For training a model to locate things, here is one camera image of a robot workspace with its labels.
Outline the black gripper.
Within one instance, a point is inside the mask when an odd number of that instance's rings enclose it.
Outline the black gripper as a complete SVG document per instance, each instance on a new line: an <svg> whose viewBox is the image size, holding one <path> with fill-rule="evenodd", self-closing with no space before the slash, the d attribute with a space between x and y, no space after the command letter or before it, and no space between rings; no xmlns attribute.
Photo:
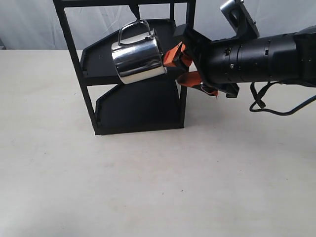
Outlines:
<svg viewBox="0 0 316 237"><path fill-rule="evenodd" d="M163 56L165 67L177 67L185 72L177 79L181 86L199 90L209 96L223 92L228 98L236 98L239 86L233 72L237 64L230 68L228 62L232 44L228 40L212 41L188 24L176 28L174 36L179 43Z"/></svg>

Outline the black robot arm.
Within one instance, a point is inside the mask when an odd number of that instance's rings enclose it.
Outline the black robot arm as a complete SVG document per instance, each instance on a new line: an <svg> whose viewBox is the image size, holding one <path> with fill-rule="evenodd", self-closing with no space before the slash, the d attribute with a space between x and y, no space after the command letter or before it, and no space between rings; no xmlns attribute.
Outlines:
<svg viewBox="0 0 316 237"><path fill-rule="evenodd" d="M182 86L210 95L238 95L240 83L274 82L314 87L316 84L316 29L251 38L249 33L229 39L210 40L190 26L176 28L180 41L162 60L167 67L185 72ZM191 64L196 72L187 72Z"/></svg>

